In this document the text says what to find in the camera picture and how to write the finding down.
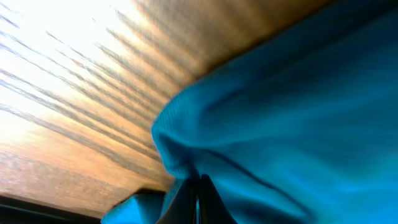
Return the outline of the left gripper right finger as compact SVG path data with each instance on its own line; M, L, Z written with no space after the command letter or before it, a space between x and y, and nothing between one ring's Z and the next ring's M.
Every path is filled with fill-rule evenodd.
M237 224L226 209L210 177L201 176L198 188L200 224Z

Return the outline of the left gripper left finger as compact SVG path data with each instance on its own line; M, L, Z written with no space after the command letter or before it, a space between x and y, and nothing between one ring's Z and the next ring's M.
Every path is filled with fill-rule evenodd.
M156 224L195 224L197 220L197 185L185 179L166 212Z

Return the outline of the blue t-shirt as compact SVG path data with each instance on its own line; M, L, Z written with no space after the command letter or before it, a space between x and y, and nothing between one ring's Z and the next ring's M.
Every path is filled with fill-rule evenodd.
M238 223L396 223L397 2L294 25L180 92L152 138L175 183L103 223L155 223L202 174Z

